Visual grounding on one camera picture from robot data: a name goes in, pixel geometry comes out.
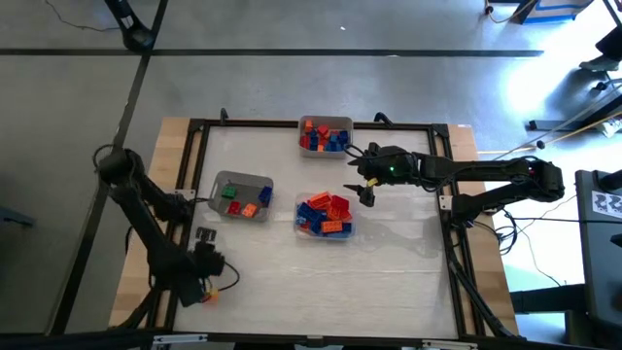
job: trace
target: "wooden table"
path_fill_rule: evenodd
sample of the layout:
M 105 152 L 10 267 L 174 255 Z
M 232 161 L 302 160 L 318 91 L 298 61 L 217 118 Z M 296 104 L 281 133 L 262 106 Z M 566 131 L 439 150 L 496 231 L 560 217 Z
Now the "wooden table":
M 175 189 L 182 153 L 187 139 L 190 119 L 165 118 L 155 145 L 154 157 L 149 171 L 150 178 L 164 190 Z M 450 142 L 454 160 L 477 159 L 472 129 L 468 125 L 449 125 Z M 189 169 L 194 169 L 198 150 L 193 147 L 190 153 Z M 184 188 L 190 187 L 191 172 L 184 180 Z M 485 191 L 483 183 L 460 183 L 461 193 L 477 194 Z M 492 225 L 492 219 L 480 216 L 478 221 Z M 501 255 L 497 239 L 484 228 L 474 227 L 468 230 L 470 253 L 477 288 L 495 315 L 513 333 L 517 332 L 514 310 L 507 289 Z M 146 251 L 140 239 L 132 235 L 125 265 L 117 290 L 109 324 L 117 325 L 124 321 L 148 292 Z M 462 305 L 465 313 L 466 332 L 474 333 L 470 302 L 467 293 L 461 287 Z M 168 293 L 162 295 L 168 300 Z M 157 326 L 164 325 L 164 312 L 167 302 L 160 303 L 155 320 Z

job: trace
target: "green lego brick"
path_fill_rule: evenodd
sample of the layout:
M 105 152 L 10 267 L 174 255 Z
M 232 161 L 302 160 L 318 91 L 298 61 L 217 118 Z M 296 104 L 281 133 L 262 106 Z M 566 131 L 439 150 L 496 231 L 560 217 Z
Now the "green lego brick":
M 234 199 L 235 198 L 235 187 L 233 187 L 233 186 L 226 186 L 223 189 L 223 197 L 229 198 L 229 199 Z

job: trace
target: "white tabletop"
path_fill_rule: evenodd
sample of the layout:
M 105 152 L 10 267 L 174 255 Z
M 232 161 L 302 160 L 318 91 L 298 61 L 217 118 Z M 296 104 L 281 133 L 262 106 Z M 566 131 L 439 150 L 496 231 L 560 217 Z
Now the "white tabletop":
M 270 177 L 274 196 L 265 223 L 221 218 L 198 205 L 198 226 L 218 231 L 216 249 L 241 274 L 216 304 L 177 308 L 175 331 L 208 333 L 456 338 L 440 222 L 433 193 L 414 186 L 375 189 L 373 208 L 343 184 L 363 184 L 348 159 L 303 158 L 294 128 L 210 128 L 199 196 L 216 174 Z M 370 141 L 427 153 L 421 131 L 355 130 Z M 298 193 L 349 196 L 356 235 L 348 242 L 305 240 L 294 233 Z M 233 280 L 226 267 L 215 286 Z

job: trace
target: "plastic tray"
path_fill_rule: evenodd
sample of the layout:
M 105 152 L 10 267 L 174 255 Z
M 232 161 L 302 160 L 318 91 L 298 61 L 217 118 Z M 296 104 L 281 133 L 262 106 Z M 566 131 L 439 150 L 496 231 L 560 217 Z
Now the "plastic tray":
M 356 224 L 355 224 L 355 220 L 356 220 L 356 216 L 355 213 L 353 211 L 353 203 L 356 203 L 357 201 L 347 195 L 341 195 L 338 194 L 340 197 L 343 197 L 345 199 L 348 199 L 350 201 L 350 214 L 352 215 L 352 220 L 350 220 L 348 223 L 352 224 L 352 232 L 350 233 L 349 236 L 344 237 L 344 238 L 335 238 L 335 237 L 331 237 L 330 234 L 327 235 L 316 235 L 315 233 L 313 233 L 311 230 L 305 230 L 301 227 L 299 227 L 298 225 L 295 224 L 295 218 L 296 218 L 296 213 L 298 212 L 298 205 L 302 202 L 307 201 L 307 199 L 311 198 L 312 196 L 314 196 L 316 193 L 299 193 L 296 197 L 295 197 L 295 202 L 294 202 L 294 232 L 296 233 L 296 235 L 300 238 L 303 239 L 318 239 L 318 240 L 328 240 L 328 241 L 347 241 L 350 238 L 352 238 L 355 233 L 356 233 Z
M 234 186 L 236 188 L 235 198 L 229 199 L 222 197 L 225 186 Z M 264 176 L 223 170 L 216 175 L 207 205 L 222 216 L 264 222 L 268 219 L 271 200 L 268 202 L 267 206 L 263 206 L 259 201 L 259 194 L 266 186 L 272 188 L 272 196 L 274 196 L 274 182 L 272 179 Z M 232 200 L 240 202 L 242 210 L 244 210 L 246 204 L 253 203 L 258 207 L 258 211 L 253 218 L 247 218 L 242 214 L 228 214 L 226 211 Z
M 296 137 L 296 144 L 300 148 L 300 155 L 308 158 L 335 158 L 335 159 L 344 159 L 346 158 L 345 152 L 317 152 L 307 150 L 304 147 L 300 146 L 300 136 L 303 136 L 304 133 L 304 123 L 306 121 L 313 122 L 314 125 L 327 125 L 330 129 L 336 130 L 346 130 L 348 131 L 348 140 L 352 143 L 353 129 L 354 123 L 348 117 L 327 117 L 327 116 L 304 116 L 300 118 L 298 121 L 298 136 Z

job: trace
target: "gray floor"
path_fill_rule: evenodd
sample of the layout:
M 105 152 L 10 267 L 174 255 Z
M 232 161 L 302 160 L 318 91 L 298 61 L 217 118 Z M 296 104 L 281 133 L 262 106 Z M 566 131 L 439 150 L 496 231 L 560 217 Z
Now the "gray floor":
M 101 1 L 50 0 L 63 18 L 115 25 Z M 157 1 L 131 2 L 151 25 Z M 600 1 L 577 21 L 492 24 L 480 1 L 171 1 L 156 46 L 179 48 L 323 48 L 545 50 L 536 58 L 465 57 L 153 57 L 125 145 L 146 163 L 163 117 L 298 119 L 346 115 L 368 121 L 468 123 L 480 150 L 507 150 L 534 137 L 530 119 L 562 120 L 601 100 L 590 89 L 602 75 L 577 71 L 613 22 Z M 496 14 L 510 14 L 498 7 Z M 60 23 L 43 0 L 0 3 L 1 48 L 122 48 L 116 31 Z M 0 332 L 41 332 L 79 241 L 96 188 L 90 155 L 116 132 L 138 57 L 0 56 L 0 205 L 34 216 L 33 229 L 0 227 Z M 620 138 L 580 135 L 539 156 L 566 168 L 622 167 L 598 158 Z M 586 161 L 577 161 L 582 155 Z M 540 215 L 548 206 L 512 212 Z M 551 216 L 571 216 L 573 203 Z M 69 324 L 101 330 L 119 281 L 126 219 L 113 203 L 86 267 Z M 542 232 L 567 230 L 561 236 Z M 561 281 L 581 280 L 576 227 L 529 229 L 538 265 Z M 563 239 L 565 249 L 548 247 Z M 531 262 L 524 239 L 505 259 L 511 290 L 550 286 Z M 519 318 L 530 338 L 558 334 L 559 317 Z

